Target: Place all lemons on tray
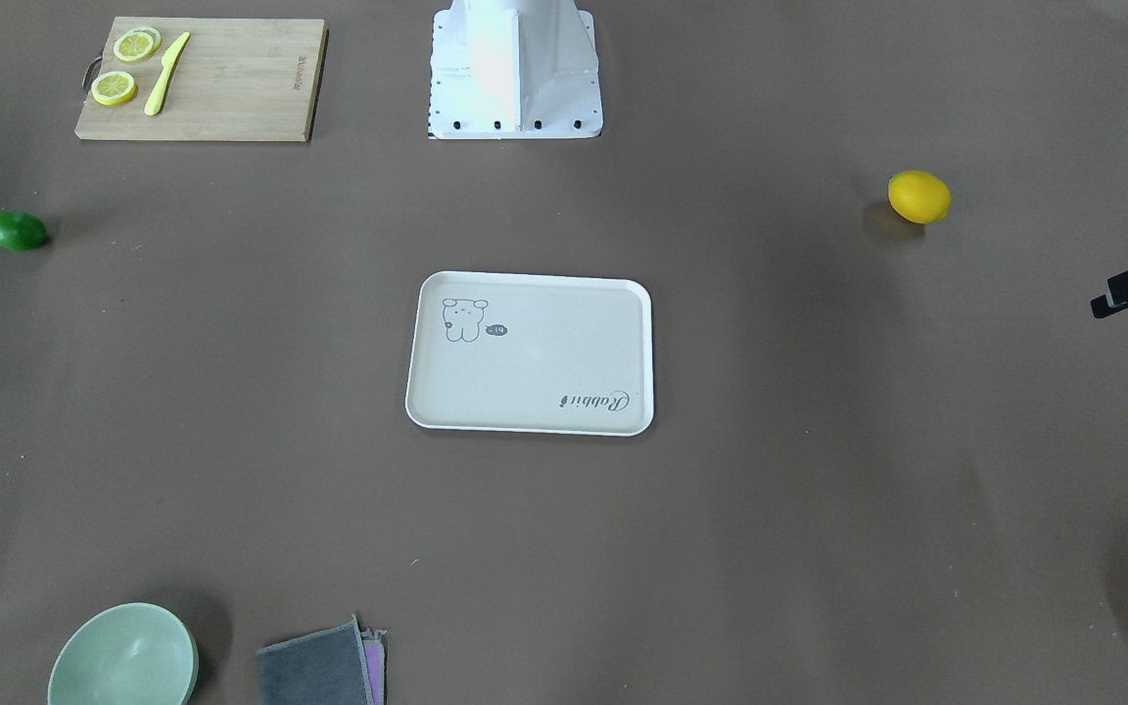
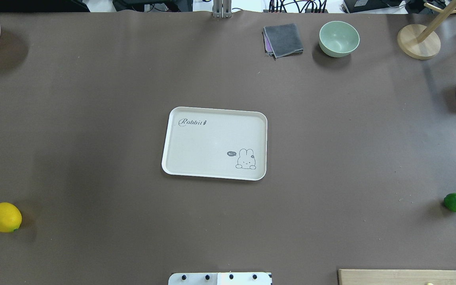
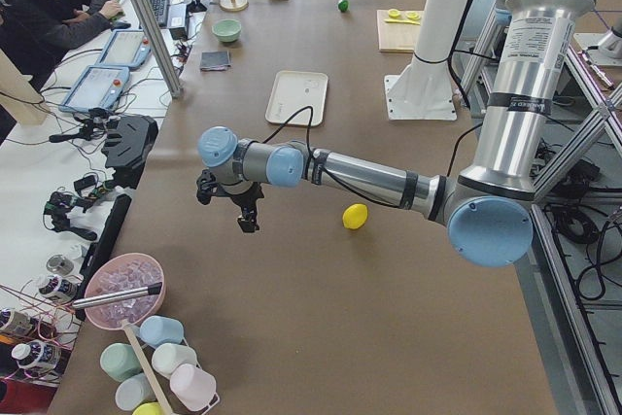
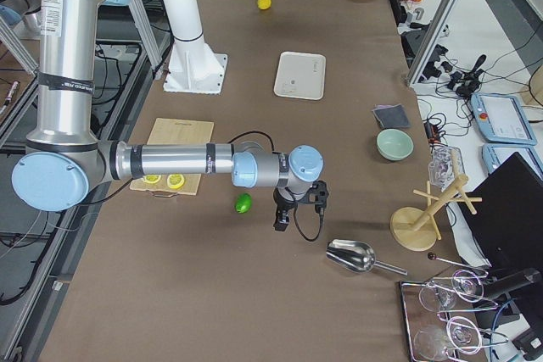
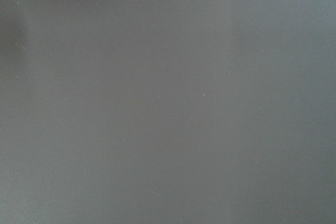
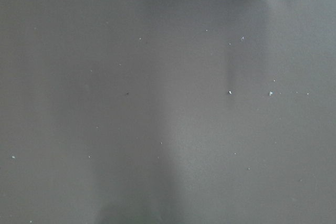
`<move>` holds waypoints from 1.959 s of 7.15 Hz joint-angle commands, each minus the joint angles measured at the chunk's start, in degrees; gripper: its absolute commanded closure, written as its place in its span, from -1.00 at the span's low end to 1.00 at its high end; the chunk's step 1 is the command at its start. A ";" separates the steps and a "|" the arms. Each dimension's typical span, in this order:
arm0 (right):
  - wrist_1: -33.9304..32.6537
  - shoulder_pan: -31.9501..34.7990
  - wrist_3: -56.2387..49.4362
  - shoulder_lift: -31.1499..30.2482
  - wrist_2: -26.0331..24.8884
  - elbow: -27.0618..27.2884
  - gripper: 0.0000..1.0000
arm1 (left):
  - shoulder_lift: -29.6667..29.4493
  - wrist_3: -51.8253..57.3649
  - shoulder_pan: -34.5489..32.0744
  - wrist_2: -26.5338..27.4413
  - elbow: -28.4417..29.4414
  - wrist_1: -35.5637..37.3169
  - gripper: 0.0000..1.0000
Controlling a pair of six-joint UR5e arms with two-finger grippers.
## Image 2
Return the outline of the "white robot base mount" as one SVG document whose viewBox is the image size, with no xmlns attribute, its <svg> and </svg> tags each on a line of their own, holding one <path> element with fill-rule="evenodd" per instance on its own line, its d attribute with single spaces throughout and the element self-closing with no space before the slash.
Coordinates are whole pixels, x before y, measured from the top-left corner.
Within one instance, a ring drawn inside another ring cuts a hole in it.
<svg viewBox="0 0 456 285">
<path fill-rule="evenodd" d="M 192 272 L 172 274 L 169 285 L 272 285 L 268 272 Z"/>
</svg>

